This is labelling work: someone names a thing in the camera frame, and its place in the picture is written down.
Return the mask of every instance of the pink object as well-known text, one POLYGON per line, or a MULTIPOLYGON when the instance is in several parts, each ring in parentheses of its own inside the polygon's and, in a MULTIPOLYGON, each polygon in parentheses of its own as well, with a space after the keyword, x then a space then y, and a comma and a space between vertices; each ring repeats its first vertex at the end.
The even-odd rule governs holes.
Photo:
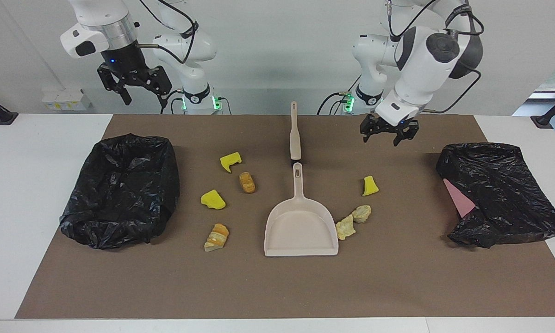
POLYGON ((448 179, 444 179, 444 185, 448 190, 448 193, 452 197, 452 201, 455 202, 456 209, 459 211, 461 217, 467 215, 474 208, 474 203, 470 201, 462 192, 452 185, 448 179))

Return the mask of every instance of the sponge piece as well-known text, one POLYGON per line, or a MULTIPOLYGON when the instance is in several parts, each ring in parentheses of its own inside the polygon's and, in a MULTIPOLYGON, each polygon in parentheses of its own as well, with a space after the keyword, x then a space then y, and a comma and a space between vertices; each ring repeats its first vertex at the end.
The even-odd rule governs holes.
POLYGON ((374 182, 374 177, 368 176, 364 178, 364 194, 362 196, 369 196, 380 191, 374 182))
POLYGON ((201 196, 201 204, 206 205, 207 208, 212 208, 217 210, 220 210, 226 207, 226 202, 224 201, 224 199, 222 199, 222 197, 216 190, 211 190, 206 194, 203 194, 201 196))
POLYGON ((220 157, 220 163, 227 172, 232 173, 230 166, 236 163, 242 163, 242 158, 240 157, 239 152, 235 152, 224 157, 220 157))

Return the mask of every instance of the brown tabletop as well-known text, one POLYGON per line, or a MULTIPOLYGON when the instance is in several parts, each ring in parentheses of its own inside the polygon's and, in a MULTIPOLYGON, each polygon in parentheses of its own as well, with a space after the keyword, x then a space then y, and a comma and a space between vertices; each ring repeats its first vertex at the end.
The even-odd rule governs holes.
POLYGON ((372 206, 370 219, 336 257, 266 258, 267 216, 293 194, 287 116, 113 116, 104 137, 171 140, 176 212, 152 244, 115 251, 58 231, 17 318, 555 316, 555 259, 544 242, 480 249, 446 238, 458 216, 436 160, 449 143, 486 141, 476 120, 420 116, 415 139, 398 147, 393 135, 362 143, 361 121, 300 117, 305 194, 335 221, 362 204, 372 206), (243 162, 230 174, 218 159, 235 151, 243 162), (244 171, 255 194, 239 187, 244 171), (380 192, 362 197, 367 175, 380 192), (211 189, 224 210, 199 203, 211 189), (214 223, 231 234, 224 249, 206 253, 214 223))

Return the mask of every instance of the dustpan handle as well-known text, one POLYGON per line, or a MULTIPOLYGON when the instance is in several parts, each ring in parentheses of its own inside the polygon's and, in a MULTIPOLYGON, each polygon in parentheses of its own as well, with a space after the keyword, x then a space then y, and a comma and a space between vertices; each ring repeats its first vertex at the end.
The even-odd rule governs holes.
POLYGON ((298 103, 292 102, 290 118, 292 118, 292 130, 290 130, 290 158, 301 160, 302 150, 300 147, 300 132, 298 131, 298 103))
POLYGON ((304 177, 302 174, 302 164, 294 164, 294 198, 304 198, 304 177))

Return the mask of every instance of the garbage bag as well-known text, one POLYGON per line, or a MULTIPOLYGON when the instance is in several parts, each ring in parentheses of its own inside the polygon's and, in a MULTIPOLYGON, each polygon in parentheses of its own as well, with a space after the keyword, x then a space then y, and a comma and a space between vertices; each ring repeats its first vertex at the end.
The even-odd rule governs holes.
POLYGON ((117 248, 160 236, 176 208, 179 177, 164 137, 105 139, 86 158, 59 228, 91 248, 117 248))
POLYGON ((490 248, 555 236, 555 208, 538 187, 519 147, 448 145, 436 170, 474 203, 448 235, 454 242, 490 248))

